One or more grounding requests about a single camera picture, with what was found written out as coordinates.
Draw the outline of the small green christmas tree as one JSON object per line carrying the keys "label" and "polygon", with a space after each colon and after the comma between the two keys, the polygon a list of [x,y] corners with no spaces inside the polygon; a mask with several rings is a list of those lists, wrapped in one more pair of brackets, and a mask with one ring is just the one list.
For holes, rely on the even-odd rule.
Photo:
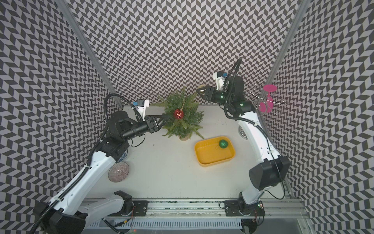
{"label": "small green christmas tree", "polygon": [[199,111],[199,102],[196,100],[197,94],[187,94],[186,89],[174,92],[166,98],[159,97],[159,102],[151,106],[163,107],[163,114],[168,117],[164,129],[165,137],[178,137],[180,140],[191,139],[195,134],[200,138],[204,136],[199,132],[203,127],[204,112]]}

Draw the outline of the red faceted ball ornament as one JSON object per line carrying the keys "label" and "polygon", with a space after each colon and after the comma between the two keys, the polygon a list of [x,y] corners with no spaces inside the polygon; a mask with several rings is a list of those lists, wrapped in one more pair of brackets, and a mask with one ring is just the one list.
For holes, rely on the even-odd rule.
{"label": "red faceted ball ornament", "polygon": [[176,109],[173,115],[177,120],[182,120],[185,116],[184,111],[182,109]]}

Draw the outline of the green glitter ball ornament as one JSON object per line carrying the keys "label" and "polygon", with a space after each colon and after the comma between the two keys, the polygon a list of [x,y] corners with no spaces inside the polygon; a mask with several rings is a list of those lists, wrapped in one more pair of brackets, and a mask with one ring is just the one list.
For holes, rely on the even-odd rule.
{"label": "green glitter ball ornament", "polygon": [[221,140],[219,141],[219,147],[220,147],[221,149],[226,149],[228,146],[229,146],[228,141],[226,141],[226,140],[224,140],[224,139],[221,139]]}

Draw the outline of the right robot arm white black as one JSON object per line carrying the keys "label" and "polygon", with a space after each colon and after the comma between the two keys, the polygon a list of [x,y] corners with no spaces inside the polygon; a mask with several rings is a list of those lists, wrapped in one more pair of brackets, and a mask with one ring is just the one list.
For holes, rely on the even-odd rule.
{"label": "right robot arm white black", "polygon": [[230,215],[264,216],[261,196],[271,187],[282,184],[291,165],[288,157],[282,156],[271,143],[263,129],[257,109],[244,96],[244,81],[241,77],[225,72],[213,75],[216,86],[205,86],[196,93],[203,100],[223,106],[226,117],[238,122],[250,143],[256,158],[249,170],[250,184],[239,193],[236,207],[225,204]]}

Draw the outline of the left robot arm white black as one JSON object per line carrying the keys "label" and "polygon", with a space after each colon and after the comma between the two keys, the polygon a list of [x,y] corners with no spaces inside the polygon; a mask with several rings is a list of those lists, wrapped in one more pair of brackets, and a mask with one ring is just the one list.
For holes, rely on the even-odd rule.
{"label": "left robot arm white black", "polygon": [[147,115],[139,121],[118,111],[106,119],[102,136],[89,154],[81,171],[49,202],[36,202],[33,214],[37,228],[48,234],[80,234],[93,222],[113,213],[132,211],[132,197],[117,191],[109,198],[96,202],[90,208],[81,203],[97,182],[113,167],[129,148],[129,140],[147,132],[158,132],[167,122],[167,115]]}

